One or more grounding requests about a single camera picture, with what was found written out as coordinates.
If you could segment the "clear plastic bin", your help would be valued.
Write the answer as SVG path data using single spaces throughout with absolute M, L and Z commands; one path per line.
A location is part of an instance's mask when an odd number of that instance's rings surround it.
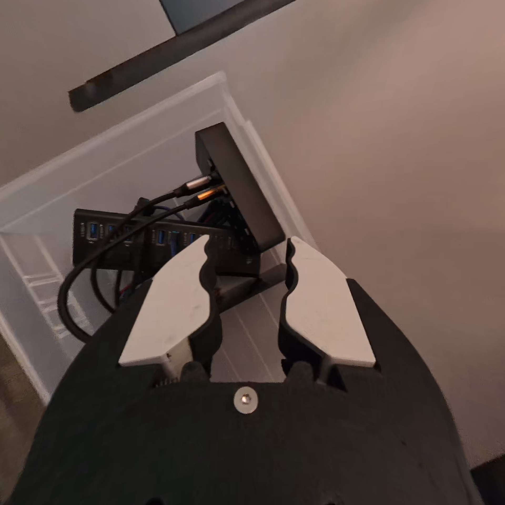
M 214 73 L 1 188 L 1 334 L 47 405 L 80 344 L 58 317 L 76 208 L 128 211 L 199 175 L 194 133 L 224 122 L 287 237 L 317 244 L 251 121 Z

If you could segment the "compact black USB hub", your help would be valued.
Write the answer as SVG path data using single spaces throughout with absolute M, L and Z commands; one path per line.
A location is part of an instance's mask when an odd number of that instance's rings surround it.
M 225 186 L 219 214 L 242 250 L 261 254 L 285 240 L 285 233 L 224 122 L 196 131 L 195 157 L 200 171 Z

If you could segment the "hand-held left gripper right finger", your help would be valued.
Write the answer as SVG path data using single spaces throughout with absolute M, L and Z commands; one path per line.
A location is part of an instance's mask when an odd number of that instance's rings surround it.
M 341 369 L 376 372 L 376 357 L 348 278 L 297 236 L 287 240 L 285 285 L 278 347 L 286 379 L 299 363 L 314 382 L 343 382 Z

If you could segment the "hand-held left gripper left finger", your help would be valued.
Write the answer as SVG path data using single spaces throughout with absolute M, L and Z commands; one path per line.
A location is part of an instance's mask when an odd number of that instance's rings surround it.
M 156 365 L 170 381 L 210 381 L 223 341 L 215 252 L 203 235 L 155 274 L 119 357 L 122 368 Z

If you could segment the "long black multiport USB hub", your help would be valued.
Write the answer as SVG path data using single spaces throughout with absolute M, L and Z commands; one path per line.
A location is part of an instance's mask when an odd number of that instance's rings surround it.
M 73 220 L 73 266 L 90 256 L 103 237 L 113 231 L 123 217 L 119 213 L 76 209 Z M 98 269 L 138 269 L 154 274 L 203 235 L 209 235 L 214 242 L 218 275 L 259 275 L 260 256 L 245 254 L 232 231 L 178 219 L 161 220 L 106 252 L 98 261 Z

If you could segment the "black bin divider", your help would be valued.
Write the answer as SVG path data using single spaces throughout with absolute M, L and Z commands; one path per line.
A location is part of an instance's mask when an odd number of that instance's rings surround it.
M 226 312 L 250 298 L 285 282 L 287 265 L 281 263 L 259 277 L 220 276 L 215 288 L 219 313 Z

